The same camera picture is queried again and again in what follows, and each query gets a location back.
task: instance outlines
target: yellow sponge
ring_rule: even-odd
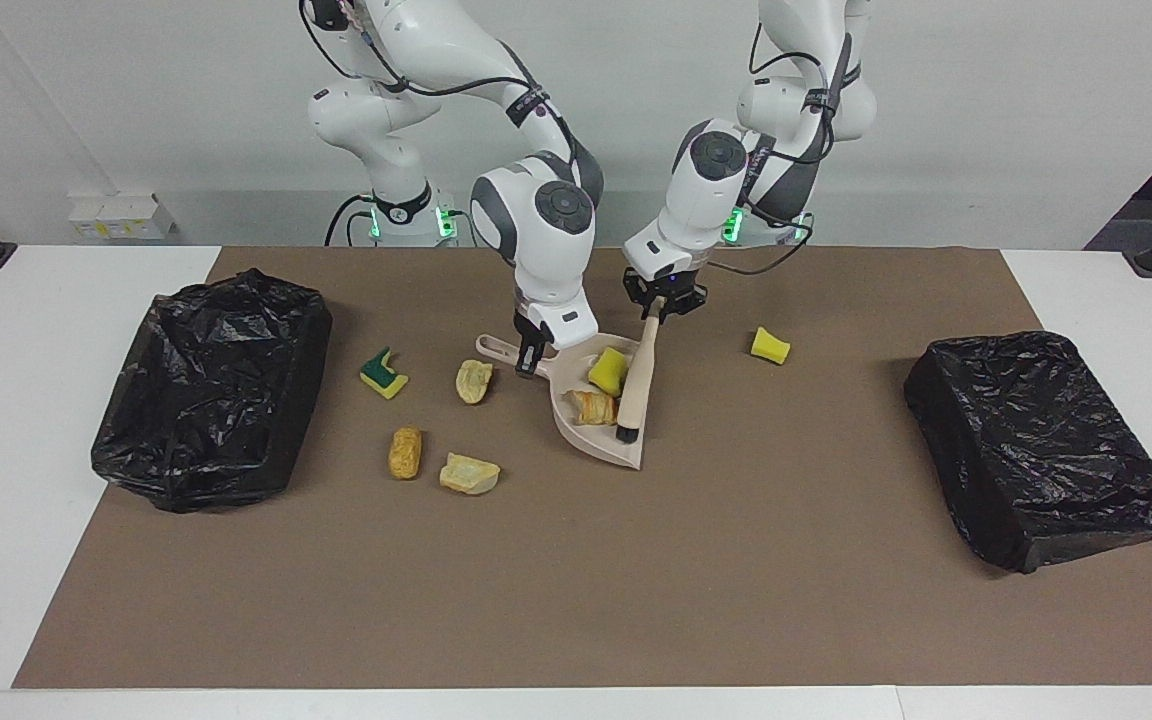
[[[358,370],[358,377],[367,384],[367,387],[380,393],[380,397],[385,397],[385,400],[393,400],[397,392],[407,385],[408,379],[407,376],[394,373],[394,369],[389,366],[388,347],[385,347],[372,359],[367,359],[362,370]]]
[[[755,347],[749,348],[749,354],[783,365],[786,357],[790,356],[790,343],[776,340],[767,328],[759,325],[758,332],[755,333]]]
[[[607,395],[621,397],[621,389],[628,374],[630,364],[626,361],[626,356],[614,347],[604,347],[602,355],[598,356],[598,363],[589,370],[589,381]]]

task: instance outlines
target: trash bag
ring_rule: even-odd
[[[1069,338],[929,346],[905,379],[960,536],[1020,573],[1152,539],[1152,460]]]
[[[114,382],[92,469],[169,511],[282,492],[329,333],[320,293],[259,270],[157,296]]]

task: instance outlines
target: dustpan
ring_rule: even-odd
[[[500,338],[480,334],[473,346],[484,357],[511,366],[517,364],[518,347]],[[563,399],[563,393],[570,389],[598,389],[586,378],[598,356],[602,355],[604,347],[616,348],[632,364],[639,342],[630,338],[598,333],[585,342],[559,351],[553,357],[540,359],[540,363],[536,364],[536,373],[550,382],[550,406],[553,407],[554,424],[558,424],[558,432],[567,442],[576,447],[576,450],[585,452],[586,455],[637,470],[643,465],[643,432],[637,433],[635,442],[627,444],[616,439],[616,425],[573,424],[576,416],[575,407]]]

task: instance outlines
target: green light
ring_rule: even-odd
[[[727,218],[727,223],[723,225],[723,242],[727,245],[736,245],[736,241],[740,240],[740,225],[744,221],[745,211],[733,209],[732,218]]]
[[[442,234],[444,240],[449,240],[456,237],[456,220],[452,219],[452,214],[447,210],[438,210],[438,232]]]

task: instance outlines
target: brown table surface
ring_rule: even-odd
[[[476,334],[513,338],[488,251],[227,249],[211,279],[250,266],[335,316],[291,486],[185,516],[109,488],[17,687],[1152,684],[1152,543],[991,569],[902,402],[929,341],[1041,327],[995,251],[710,270],[708,305],[660,332],[638,473],[567,446],[509,369],[457,401]],[[636,338],[622,266],[594,252],[586,287]],[[760,324],[794,342],[785,366],[746,354]],[[391,402],[357,379],[385,344],[412,378]],[[429,432],[402,483],[385,452],[408,423]],[[438,487],[448,450],[499,486]]]

